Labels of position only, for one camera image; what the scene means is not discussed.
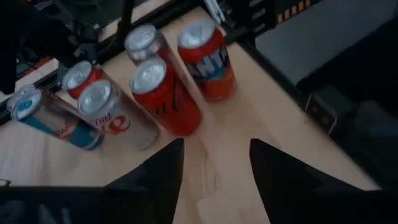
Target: orange can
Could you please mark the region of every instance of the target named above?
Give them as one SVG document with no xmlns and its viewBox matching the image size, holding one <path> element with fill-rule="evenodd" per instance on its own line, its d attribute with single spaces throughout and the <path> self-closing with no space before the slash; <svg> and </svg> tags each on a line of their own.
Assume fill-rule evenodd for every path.
<svg viewBox="0 0 398 224">
<path fill-rule="evenodd" d="M 196 21 L 177 38 L 178 53 L 208 101 L 224 100 L 235 89 L 224 37 L 213 21 Z"/>
</svg>

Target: red can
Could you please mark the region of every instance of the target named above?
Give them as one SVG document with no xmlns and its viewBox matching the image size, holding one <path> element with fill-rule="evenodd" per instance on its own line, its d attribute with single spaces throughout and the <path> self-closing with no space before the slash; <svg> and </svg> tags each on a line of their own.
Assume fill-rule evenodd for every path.
<svg viewBox="0 0 398 224">
<path fill-rule="evenodd" d="M 224 37 L 213 21 L 196 21 L 177 37 L 178 53 L 208 101 L 226 99 L 235 89 Z"/>
<path fill-rule="evenodd" d="M 102 79 L 104 77 L 104 71 L 99 66 L 94 66 L 88 61 L 74 65 L 65 74 L 62 79 L 62 88 L 68 92 L 68 94 L 77 99 L 80 93 L 91 83 Z"/>
<path fill-rule="evenodd" d="M 132 95 L 161 125 L 176 136 L 192 134 L 201 112 L 175 73 L 161 58 L 141 63 L 130 81 Z"/>
<path fill-rule="evenodd" d="M 188 85 L 187 75 L 174 55 L 164 35 L 151 24 L 139 26 L 128 33 L 124 41 L 129 58 L 135 65 L 152 58 L 160 57 L 167 64 L 174 66 L 178 76 Z"/>
</svg>

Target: light wood surface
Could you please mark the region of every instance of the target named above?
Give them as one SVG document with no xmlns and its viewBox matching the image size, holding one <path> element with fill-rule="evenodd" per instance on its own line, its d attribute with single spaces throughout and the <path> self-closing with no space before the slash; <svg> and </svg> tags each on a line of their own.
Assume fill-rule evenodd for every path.
<svg viewBox="0 0 398 224">
<path fill-rule="evenodd" d="M 208 17 L 195 9 L 162 32 L 177 53 L 178 31 Z M 307 164 L 364 190 L 377 185 L 324 135 L 237 44 L 228 47 L 238 89 L 228 100 L 206 103 L 190 78 L 190 91 L 204 115 L 185 139 L 183 182 L 174 223 L 269 223 L 254 183 L 249 142 L 259 138 Z M 125 52 L 103 65 L 129 95 L 136 69 Z M 63 98 L 73 100 L 65 92 Z M 0 127 L 0 179 L 13 185 L 104 186 L 133 170 L 174 137 L 162 130 L 147 150 L 137 151 L 106 136 L 85 152 L 17 122 Z"/>
</svg>

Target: can lid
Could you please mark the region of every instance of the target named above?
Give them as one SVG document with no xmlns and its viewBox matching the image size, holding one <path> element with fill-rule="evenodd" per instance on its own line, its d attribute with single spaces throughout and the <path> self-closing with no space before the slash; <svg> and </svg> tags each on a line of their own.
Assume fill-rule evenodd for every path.
<svg viewBox="0 0 398 224">
<path fill-rule="evenodd" d="M 99 80 L 85 88 L 77 101 L 77 109 L 82 115 L 100 110 L 111 95 L 112 86 L 107 80 Z"/>
<path fill-rule="evenodd" d="M 40 90 L 31 90 L 21 95 L 12 108 L 11 117 L 20 120 L 30 115 L 39 105 L 42 96 L 43 93 Z"/>
<path fill-rule="evenodd" d="M 142 50 L 150 45 L 156 37 L 156 28 L 151 24 L 142 25 L 128 33 L 124 41 L 127 50 Z"/>
<path fill-rule="evenodd" d="M 195 21 L 186 26 L 177 37 L 178 46 L 194 49 L 205 45 L 216 29 L 215 23 L 211 20 Z"/>
<path fill-rule="evenodd" d="M 91 63 L 84 60 L 72 66 L 62 78 L 62 88 L 72 90 L 82 84 L 90 76 Z"/>
<path fill-rule="evenodd" d="M 166 63 L 161 58 L 153 58 L 143 62 L 130 80 L 133 93 L 144 94 L 158 87 L 166 76 Z"/>
<path fill-rule="evenodd" d="M 8 111 L 12 111 L 12 109 L 14 108 L 15 103 L 17 103 L 18 100 L 20 100 L 22 98 L 22 96 L 32 90 L 35 90 L 35 86 L 34 85 L 26 85 L 24 87 L 22 87 L 21 89 L 19 89 L 18 91 L 16 91 L 9 99 L 7 102 L 7 110 Z"/>
</svg>

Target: soda can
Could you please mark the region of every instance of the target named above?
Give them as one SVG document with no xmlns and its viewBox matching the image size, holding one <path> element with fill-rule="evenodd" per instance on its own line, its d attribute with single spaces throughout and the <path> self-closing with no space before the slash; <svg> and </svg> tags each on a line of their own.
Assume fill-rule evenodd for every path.
<svg viewBox="0 0 398 224">
<path fill-rule="evenodd" d="M 213 21 L 196 21 L 177 37 L 178 53 L 208 101 L 226 99 L 235 89 L 235 77 L 224 38 Z"/>
<path fill-rule="evenodd" d="M 72 66 L 62 78 L 62 88 L 73 98 L 77 99 L 80 93 L 92 82 L 102 79 L 104 71 L 89 61 L 82 61 Z"/>
<path fill-rule="evenodd" d="M 98 80 L 86 87 L 77 105 L 87 122 L 137 149 L 148 147 L 159 135 L 154 120 L 108 80 Z"/>
<path fill-rule="evenodd" d="M 7 101 L 7 110 L 12 111 L 12 109 L 15 106 L 15 103 L 17 103 L 18 100 L 20 100 L 21 97 L 23 97 L 23 95 L 25 93 L 28 93 L 35 89 L 36 88 L 33 85 L 26 85 L 26 86 L 22 87 L 21 89 L 19 89 L 18 91 L 16 91 Z"/>
<path fill-rule="evenodd" d="M 69 112 L 64 105 L 42 90 L 31 90 L 15 102 L 11 118 L 84 150 L 101 145 L 104 134 Z"/>
<path fill-rule="evenodd" d="M 176 136 L 192 134 L 201 112 L 175 73 L 161 58 L 141 63 L 130 81 L 132 95 L 160 124 Z"/>
<path fill-rule="evenodd" d="M 178 76 L 188 86 L 187 75 L 174 55 L 164 35 L 151 24 L 139 26 L 130 31 L 124 41 L 129 58 L 135 65 L 152 57 L 160 57 L 168 64 L 173 65 Z"/>
</svg>

